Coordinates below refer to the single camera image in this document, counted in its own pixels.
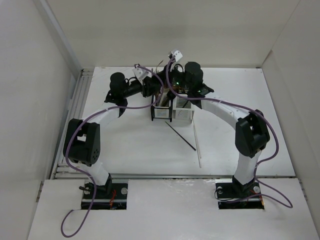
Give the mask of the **white chopstick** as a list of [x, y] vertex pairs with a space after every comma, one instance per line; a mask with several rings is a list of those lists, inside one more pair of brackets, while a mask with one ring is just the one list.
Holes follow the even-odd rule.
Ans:
[[201, 149], [200, 149], [200, 145], [199, 145], [195, 122], [193, 122], [193, 133], [194, 133], [196, 152], [197, 152], [197, 157], [198, 157], [198, 164], [199, 164], [199, 168], [201, 169], [202, 168], [202, 155], [201, 155]]

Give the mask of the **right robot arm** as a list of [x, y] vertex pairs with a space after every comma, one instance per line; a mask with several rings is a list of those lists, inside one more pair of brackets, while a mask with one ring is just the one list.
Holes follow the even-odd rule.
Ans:
[[255, 167], [262, 150], [270, 140], [270, 134], [263, 114], [235, 103], [228, 103], [203, 83], [204, 73], [196, 62], [188, 62], [184, 72], [174, 68], [170, 60], [164, 68], [168, 87], [173, 83], [187, 89], [185, 100], [192, 105], [214, 114], [235, 130], [235, 146], [239, 152], [237, 168], [232, 176], [231, 190], [237, 197], [243, 197], [253, 186]]

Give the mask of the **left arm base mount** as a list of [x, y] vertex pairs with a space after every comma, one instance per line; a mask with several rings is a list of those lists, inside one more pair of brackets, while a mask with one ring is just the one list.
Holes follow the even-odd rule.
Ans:
[[[94, 196], [94, 185], [87, 182], [79, 189], [83, 191], [81, 209], [88, 210]], [[92, 210], [126, 210], [128, 196], [127, 182], [113, 182], [111, 179], [105, 185], [98, 185], [93, 200]]]

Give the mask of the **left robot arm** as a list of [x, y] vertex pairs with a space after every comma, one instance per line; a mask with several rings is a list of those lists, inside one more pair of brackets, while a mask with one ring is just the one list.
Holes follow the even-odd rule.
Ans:
[[109, 91], [102, 106], [91, 115], [68, 122], [63, 156], [73, 170], [85, 174], [91, 185], [90, 195], [107, 198], [112, 192], [110, 174], [99, 160], [101, 153], [101, 128], [120, 118], [131, 109], [128, 97], [142, 94], [144, 98], [163, 93], [164, 81], [154, 72], [138, 68], [134, 80], [129, 81], [121, 72], [110, 76]]

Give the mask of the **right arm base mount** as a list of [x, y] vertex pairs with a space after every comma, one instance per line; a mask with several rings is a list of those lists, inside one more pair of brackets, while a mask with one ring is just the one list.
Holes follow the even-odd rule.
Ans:
[[214, 196], [219, 210], [265, 209], [257, 182], [244, 190], [233, 182], [218, 182], [215, 187]]

